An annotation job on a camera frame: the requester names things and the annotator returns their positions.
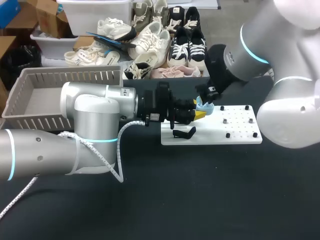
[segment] black cloth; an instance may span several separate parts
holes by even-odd
[[[170,81],[178,98],[204,80]],[[138,94],[156,81],[126,82]],[[217,105],[252,105],[272,87],[255,79]],[[162,146],[160,126],[121,140],[124,183],[112,174],[41,177],[0,220],[1,240],[319,239],[319,145]],[[3,209],[30,181],[0,184]]]

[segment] shoe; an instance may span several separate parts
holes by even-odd
[[[161,29],[162,25],[157,21],[146,26],[131,42],[131,44],[136,45],[136,47],[128,49],[129,56],[135,60],[140,54],[146,53],[153,43],[153,35],[159,35],[161,33]]]
[[[200,71],[204,71],[206,69],[207,42],[200,28],[194,29],[191,34],[188,53],[188,66],[190,68],[198,67]]]
[[[184,28],[190,31],[194,30],[195,28],[201,29],[200,14],[195,6],[190,7],[188,11],[186,11]]]
[[[157,0],[153,5],[151,22],[159,22],[164,28],[168,25],[168,15],[169,9],[167,1]]]
[[[165,27],[170,34],[175,34],[179,27],[184,26],[185,9],[181,6],[175,6],[169,9],[168,26]]]
[[[118,42],[126,42],[134,39],[137,31],[119,19],[108,17],[106,20],[98,21],[97,34]]]
[[[70,67],[101,66],[108,65],[104,54],[98,51],[68,51],[64,54],[64,60]]]
[[[79,47],[75,52],[77,52],[78,50],[84,50],[84,51],[88,51],[88,52],[99,52],[99,53],[105,53],[106,51],[109,50],[109,47],[94,40],[93,43],[90,46],[82,46]]]
[[[152,44],[148,52],[155,52],[158,57],[158,62],[154,67],[155,69],[161,67],[166,62],[170,41],[171,37],[168,30],[163,30],[159,36],[153,35]]]
[[[151,0],[144,2],[135,2],[133,4],[134,17],[131,26],[140,33],[148,24],[150,24],[152,8],[154,4]]]
[[[136,60],[123,72],[122,79],[143,79],[158,62],[155,52],[146,52],[139,55]]]
[[[186,66],[174,66],[168,68],[158,68],[151,71],[151,79],[170,78],[199,78],[201,72],[198,67],[190,68]]]
[[[187,66],[189,37],[184,27],[179,27],[171,42],[167,63],[169,67]]]

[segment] gray plastic basket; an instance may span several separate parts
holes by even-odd
[[[123,86],[121,66],[26,68],[16,80],[2,117],[15,129],[62,131],[74,129],[60,111],[66,82]]]

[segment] white plastic bin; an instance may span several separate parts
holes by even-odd
[[[30,35],[32,40],[35,40],[39,45],[43,56],[46,59],[65,59],[66,52],[73,51],[73,47],[79,37],[76,38],[54,38],[41,37],[41,31],[35,30]]]
[[[97,33],[98,21],[119,19],[130,24],[132,0],[57,0],[62,4],[71,31],[75,36]]]

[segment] white pegboard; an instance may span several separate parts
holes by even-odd
[[[176,123],[174,130],[189,132],[196,127],[196,132],[191,139],[173,136],[170,123],[161,123],[162,145],[236,145],[236,144],[261,144],[262,136],[257,124],[252,106],[214,106],[213,113],[205,118],[183,125]]]

